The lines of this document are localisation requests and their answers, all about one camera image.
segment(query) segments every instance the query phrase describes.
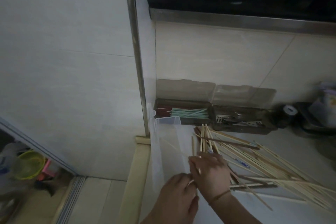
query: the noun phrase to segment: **left hand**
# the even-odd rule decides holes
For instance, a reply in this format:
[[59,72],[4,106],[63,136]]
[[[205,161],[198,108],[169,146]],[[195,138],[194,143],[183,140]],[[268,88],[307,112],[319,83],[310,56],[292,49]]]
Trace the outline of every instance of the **left hand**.
[[198,210],[191,175],[174,175],[162,187],[151,213],[141,224],[192,224]]

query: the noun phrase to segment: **right hand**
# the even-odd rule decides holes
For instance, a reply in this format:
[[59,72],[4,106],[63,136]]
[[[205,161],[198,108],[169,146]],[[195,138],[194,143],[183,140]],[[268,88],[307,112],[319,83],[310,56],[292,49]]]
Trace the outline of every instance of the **right hand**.
[[190,173],[204,199],[210,202],[230,190],[230,169],[219,154],[199,152],[198,155],[201,158],[189,157]]

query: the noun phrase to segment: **wrist string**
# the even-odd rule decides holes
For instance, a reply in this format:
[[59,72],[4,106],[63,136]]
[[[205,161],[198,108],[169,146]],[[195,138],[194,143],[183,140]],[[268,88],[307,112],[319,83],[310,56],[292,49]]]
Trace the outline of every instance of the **wrist string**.
[[227,190],[217,196],[215,196],[212,200],[209,201],[209,205],[211,205],[214,201],[217,201],[218,199],[220,199],[222,196],[224,196],[226,193],[229,193],[230,190]]

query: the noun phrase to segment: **metal edge strip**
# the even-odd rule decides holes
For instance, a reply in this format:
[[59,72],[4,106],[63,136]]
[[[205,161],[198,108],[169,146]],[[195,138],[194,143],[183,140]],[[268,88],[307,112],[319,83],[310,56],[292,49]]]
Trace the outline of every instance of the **metal edge strip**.
[[154,21],[336,36],[336,23],[150,8]]
[[62,208],[62,211],[58,217],[56,224],[66,224],[69,221],[70,215],[72,213],[73,207],[78,199],[81,189],[85,183],[86,177],[77,176],[73,184],[71,192]]
[[14,127],[1,117],[0,117],[0,129],[13,136],[16,140],[28,145],[32,149],[41,152],[42,154],[45,155],[45,157],[52,159],[66,171],[69,171],[73,175],[78,175],[73,167],[69,166],[63,160],[58,158],[55,154],[50,152],[48,149],[46,149],[45,147],[34,141],[31,137],[27,136],[25,133],[23,133],[22,131],[20,131],[19,129],[17,129],[16,127]]
[[135,58],[136,73],[137,73],[138,83],[139,83],[142,115],[143,115],[143,122],[145,125],[145,135],[149,136],[149,123],[148,123],[148,115],[147,115],[145,83],[144,83],[144,74],[142,71],[139,30],[138,30],[138,21],[137,21],[137,8],[136,8],[135,0],[127,0],[127,5],[128,5],[128,14],[129,14],[129,20],[130,20],[131,31],[132,31],[134,58]]

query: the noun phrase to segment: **hand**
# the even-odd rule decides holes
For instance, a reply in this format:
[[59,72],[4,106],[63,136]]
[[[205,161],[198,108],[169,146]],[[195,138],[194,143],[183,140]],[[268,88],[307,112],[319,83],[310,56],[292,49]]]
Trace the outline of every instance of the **hand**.
[[189,157],[190,173],[204,199],[210,202],[230,189],[230,170],[219,154],[199,152],[198,155],[201,158]]
[[142,224],[192,224],[199,198],[195,196],[196,185],[191,181],[190,174],[178,174],[170,178]]

